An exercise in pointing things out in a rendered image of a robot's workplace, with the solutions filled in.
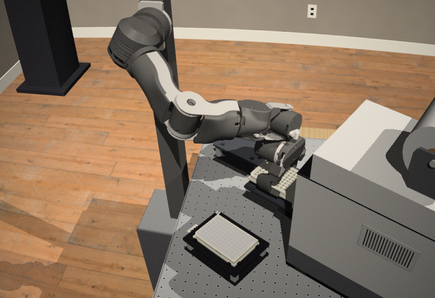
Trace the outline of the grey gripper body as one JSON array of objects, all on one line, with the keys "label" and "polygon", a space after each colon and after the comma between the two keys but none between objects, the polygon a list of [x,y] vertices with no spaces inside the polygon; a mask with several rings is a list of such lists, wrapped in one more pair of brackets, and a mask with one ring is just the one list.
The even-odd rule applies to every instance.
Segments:
[{"label": "grey gripper body", "polygon": [[305,138],[298,137],[295,139],[285,140],[262,140],[256,141],[254,152],[257,156],[280,166],[283,155],[283,167],[289,167],[303,152],[305,147]]}]

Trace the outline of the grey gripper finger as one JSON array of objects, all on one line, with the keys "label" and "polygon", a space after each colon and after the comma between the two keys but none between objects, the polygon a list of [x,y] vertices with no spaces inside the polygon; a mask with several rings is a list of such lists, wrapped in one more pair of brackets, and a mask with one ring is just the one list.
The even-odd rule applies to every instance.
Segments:
[{"label": "grey gripper finger", "polygon": [[283,159],[285,154],[283,155],[280,166],[272,163],[269,174],[261,173],[257,176],[257,185],[259,188],[265,190],[266,192],[273,194],[276,197],[279,197],[280,192],[274,188],[272,188],[272,182],[279,182],[284,176],[286,168],[283,167]]},{"label": "grey gripper finger", "polygon": [[303,157],[305,156],[305,152],[306,152],[306,149],[305,149],[305,147],[304,147],[304,150],[303,150],[302,154],[301,154],[301,155],[297,158],[297,160],[296,160],[295,162],[293,162],[290,166],[293,167],[293,168],[295,168],[295,169],[297,169],[297,170],[300,170],[300,169],[296,168],[296,167],[297,167],[297,162],[298,162],[298,160],[301,161],[301,160],[303,159]]}]

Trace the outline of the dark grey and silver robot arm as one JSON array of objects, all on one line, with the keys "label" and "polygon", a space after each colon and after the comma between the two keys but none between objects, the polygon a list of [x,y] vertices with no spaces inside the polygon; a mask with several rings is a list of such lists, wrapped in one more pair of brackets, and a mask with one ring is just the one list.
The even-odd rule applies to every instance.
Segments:
[{"label": "dark grey and silver robot arm", "polygon": [[171,24],[163,2],[140,1],[132,17],[119,21],[107,51],[113,62],[137,81],[172,137],[194,144],[235,137],[298,139],[302,115],[292,111],[290,104],[233,99],[210,102],[195,92],[180,91],[174,71],[160,53],[171,34]]}]

